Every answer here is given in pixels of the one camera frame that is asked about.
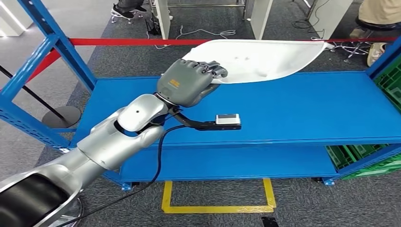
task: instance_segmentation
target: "black wire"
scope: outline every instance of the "black wire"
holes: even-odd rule
[[[158,146],[158,148],[157,148],[157,171],[156,171],[156,174],[155,174],[155,176],[153,177],[153,179],[152,179],[149,183],[147,183],[147,184],[145,185],[145,187],[143,187],[143,188],[139,189],[138,191],[133,192],[133,193],[131,193],[131,194],[124,195],[124,196],[122,196],[121,198],[119,198],[119,199],[117,199],[117,200],[114,200],[114,201],[112,201],[112,202],[110,202],[110,203],[108,203],[108,204],[106,204],[106,205],[104,205],[104,206],[102,206],[102,207],[99,207],[99,208],[97,208],[97,209],[95,209],[95,210],[89,212],[88,214],[85,214],[85,215],[83,215],[83,216],[81,216],[81,217],[79,217],[79,218],[75,218],[75,219],[73,219],[73,220],[67,221],[67,222],[65,222],[65,223],[63,223],[63,224],[61,224],[61,225],[56,226],[56,227],[63,227],[63,226],[66,226],[66,225],[68,225],[68,224],[71,224],[71,223],[73,223],[73,222],[76,222],[76,221],[78,221],[78,220],[81,220],[81,219],[83,219],[83,218],[86,218],[87,216],[89,216],[89,215],[91,215],[91,214],[94,214],[94,213],[96,213],[96,212],[99,212],[99,211],[101,211],[101,210],[104,210],[104,209],[106,209],[106,208],[108,208],[108,207],[110,207],[110,206],[112,206],[112,205],[114,205],[114,204],[116,204],[116,203],[118,203],[118,202],[120,202],[120,201],[122,201],[122,200],[128,198],[128,197],[131,197],[131,196],[133,196],[133,195],[135,195],[135,194],[137,194],[137,193],[139,193],[139,192],[145,190],[145,189],[148,188],[149,186],[151,186],[151,184],[153,184],[153,183],[156,181],[157,177],[159,177],[160,170],[162,169],[162,146],[163,146],[163,140],[164,140],[165,136],[167,135],[167,133],[169,133],[169,132],[171,132],[171,131],[173,131],[173,130],[181,129],[181,128],[185,128],[185,127],[186,127],[185,125],[178,125],[178,126],[169,128],[169,129],[167,129],[167,130],[163,133],[163,135],[160,137],[159,146]]]
[[[301,20],[297,20],[297,21],[292,21],[291,25],[294,28],[298,28],[298,29],[308,29],[308,33],[315,33],[315,32],[323,32],[322,37],[324,36],[324,29],[322,31],[314,31],[311,30],[311,28],[313,28],[313,26],[317,25],[317,23],[319,23],[320,18],[317,16],[317,11],[324,5],[326,5],[330,0],[327,0],[325,3],[323,3],[322,5],[320,5],[318,8],[316,8],[316,10],[314,11],[314,16],[316,17],[317,21],[312,25],[311,23],[309,23],[308,19],[301,19]]]

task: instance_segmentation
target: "robotic arm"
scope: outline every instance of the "robotic arm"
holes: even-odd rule
[[[177,60],[157,82],[154,94],[143,94],[98,125],[69,153],[0,182],[0,227],[46,227],[66,212],[80,193],[106,170],[114,170],[157,141],[171,114],[198,130],[236,130],[239,122],[197,122],[179,107],[196,105],[227,71],[217,62]]]

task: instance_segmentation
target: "blue metal shelf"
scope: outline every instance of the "blue metal shelf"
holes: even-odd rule
[[[137,96],[153,93],[156,83],[157,78],[146,77],[99,80],[71,145]],[[199,121],[238,113],[243,128],[181,129],[165,139],[165,149],[401,142],[401,115],[364,72],[297,73],[268,82],[221,85],[184,113]],[[165,128],[177,124],[172,118]]]
[[[0,119],[67,152],[64,148],[74,147],[115,110],[155,91],[157,78],[96,79],[40,0],[18,2],[45,40],[0,93]],[[50,129],[12,103],[52,47],[93,92],[71,143],[59,133],[74,130]],[[331,184],[400,153],[401,144],[393,144],[336,171],[322,147],[401,142],[401,115],[370,79],[400,54],[401,38],[364,72],[296,73],[268,82],[220,86],[196,107],[185,109],[185,115],[209,121],[217,113],[238,113],[243,129],[172,132],[165,140],[159,180],[320,176]],[[166,128],[174,125],[177,121],[170,119]],[[154,144],[129,159],[120,174],[107,171],[104,176],[129,190],[126,182],[148,181],[155,169]]]
[[[122,166],[121,180],[150,181],[157,169],[156,160],[156,150],[140,151]],[[324,147],[172,149],[163,152],[162,160],[159,181],[339,175]]]

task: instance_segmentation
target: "gray robotic hand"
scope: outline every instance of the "gray robotic hand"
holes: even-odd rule
[[[216,90],[219,84],[211,82],[217,76],[226,77],[227,70],[215,61],[178,59],[157,82],[157,94],[174,105],[191,107]]]

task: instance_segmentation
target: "white table leg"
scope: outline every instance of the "white table leg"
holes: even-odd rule
[[[255,39],[261,40],[266,27],[267,17],[269,16],[273,0],[255,0],[253,4],[251,27]]]
[[[330,39],[334,30],[347,12],[352,1],[353,0],[315,1],[315,5],[313,6],[310,14],[309,23],[313,25],[315,31],[321,39]]]
[[[157,18],[160,23],[163,39],[168,39],[170,32],[170,15],[168,13],[168,0],[155,0]]]

